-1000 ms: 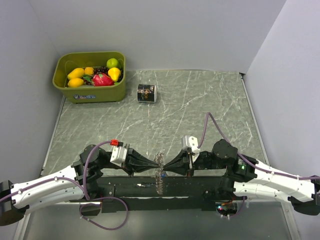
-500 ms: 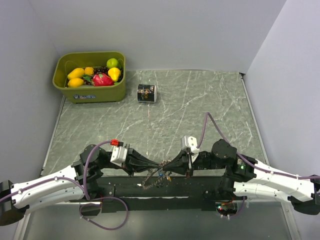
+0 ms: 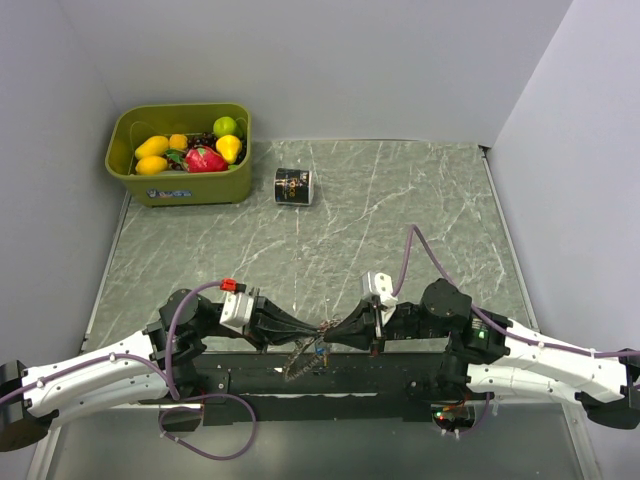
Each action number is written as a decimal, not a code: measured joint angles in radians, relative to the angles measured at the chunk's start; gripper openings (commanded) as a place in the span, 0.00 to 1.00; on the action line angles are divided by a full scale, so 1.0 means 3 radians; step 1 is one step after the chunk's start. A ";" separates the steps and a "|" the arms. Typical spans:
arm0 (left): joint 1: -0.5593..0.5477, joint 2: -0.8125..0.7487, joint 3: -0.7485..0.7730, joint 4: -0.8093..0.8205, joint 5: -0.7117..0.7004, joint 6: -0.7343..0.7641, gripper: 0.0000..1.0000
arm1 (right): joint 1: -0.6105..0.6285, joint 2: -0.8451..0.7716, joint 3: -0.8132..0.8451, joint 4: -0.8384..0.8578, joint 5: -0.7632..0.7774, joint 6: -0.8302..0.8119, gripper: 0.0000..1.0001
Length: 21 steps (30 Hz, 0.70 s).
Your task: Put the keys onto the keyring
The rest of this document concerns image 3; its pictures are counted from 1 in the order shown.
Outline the large silver keyring with rings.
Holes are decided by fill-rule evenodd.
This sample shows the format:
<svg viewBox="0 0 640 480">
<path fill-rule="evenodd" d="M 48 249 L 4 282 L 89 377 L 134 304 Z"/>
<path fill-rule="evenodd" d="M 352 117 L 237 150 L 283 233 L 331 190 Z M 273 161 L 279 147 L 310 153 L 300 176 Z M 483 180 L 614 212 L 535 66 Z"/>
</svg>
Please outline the large silver keyring with rings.
<svg viewBox="0 0 640 480">
<path fill-rule="evenodd" d="M 325 341 L 325 334 L 330 328 L 338 326 L 341 322 L 342 320 L 337 317 L 325 320 L 313 336 L 295 341 L 295 348 L 282 367 L 282 376 L 285 382 L 293 382 L 311 372 L 315 367 L 327 365 L 331 347 Z"/>
</svg>

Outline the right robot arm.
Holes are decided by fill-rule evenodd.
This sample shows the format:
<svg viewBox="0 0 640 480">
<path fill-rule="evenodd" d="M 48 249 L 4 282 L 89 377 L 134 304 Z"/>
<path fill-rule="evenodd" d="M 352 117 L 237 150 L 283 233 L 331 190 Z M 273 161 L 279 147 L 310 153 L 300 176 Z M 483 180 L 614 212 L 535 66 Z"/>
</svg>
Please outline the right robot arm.
<svg viewBox="0 0 640 480">
<path fill-rule="evenodd" d="M 472 305 L 444 279 L 418 303 L 400 303 L 390 279 L 378 274 L 356 309 L 323 339 L 372 354 L 388 341 L 444 338 L 436 372 L 423 388 L 450 401 L 466 394 L 543 399 L 579 405 L 594 423 L 632 430 L 639 425 L 639 361 L 629 350 L 612 357 L 559 342 L 519 322 Z"/>
</svg>

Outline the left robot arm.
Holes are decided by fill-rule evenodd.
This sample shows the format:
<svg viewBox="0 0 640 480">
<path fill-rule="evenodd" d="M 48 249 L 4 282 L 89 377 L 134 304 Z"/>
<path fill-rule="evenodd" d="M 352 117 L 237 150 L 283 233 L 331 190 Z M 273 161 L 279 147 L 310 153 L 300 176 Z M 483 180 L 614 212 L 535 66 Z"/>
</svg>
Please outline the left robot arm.
<svg viewBox="0 0 640 480">
<path fill-rule="evenodd" d="M 245 285 L 217 283 L 223 302 L 202 290 L 179 290 L 158 321 L 99 350 L 40 367 L 1 367 L 1 449 L 33 445 L 60 424 L 113 406 L 169 398 L 185 402 L 204 389 L 195 366 L 206 337 L 247 341 L 257 351 L 314 339 L 317 326 L 297 320 Z"/>
</svg>

